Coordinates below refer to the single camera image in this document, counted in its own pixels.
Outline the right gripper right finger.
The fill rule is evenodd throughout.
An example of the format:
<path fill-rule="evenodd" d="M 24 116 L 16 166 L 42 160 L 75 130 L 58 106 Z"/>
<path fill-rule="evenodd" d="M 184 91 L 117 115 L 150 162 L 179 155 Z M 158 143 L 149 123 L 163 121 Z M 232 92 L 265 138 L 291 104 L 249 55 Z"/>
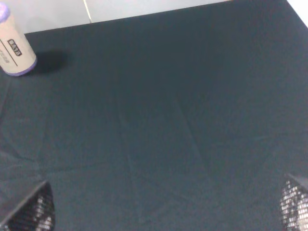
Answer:
<path fill-rule="evenodd" d="M 280 199 L 280 215 L 284 231 L 308 230 L 308 179 L 286 175 Z"/>

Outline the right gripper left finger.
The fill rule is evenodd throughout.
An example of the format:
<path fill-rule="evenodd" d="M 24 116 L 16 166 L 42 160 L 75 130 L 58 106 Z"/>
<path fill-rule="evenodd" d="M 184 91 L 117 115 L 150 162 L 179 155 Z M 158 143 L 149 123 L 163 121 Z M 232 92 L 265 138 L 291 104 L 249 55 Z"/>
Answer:
<path fill-rule="evenodd" d="M 2 231 L 53 231 L 55 206 L 48 181 L 20 190 L 0 205 Z"/>

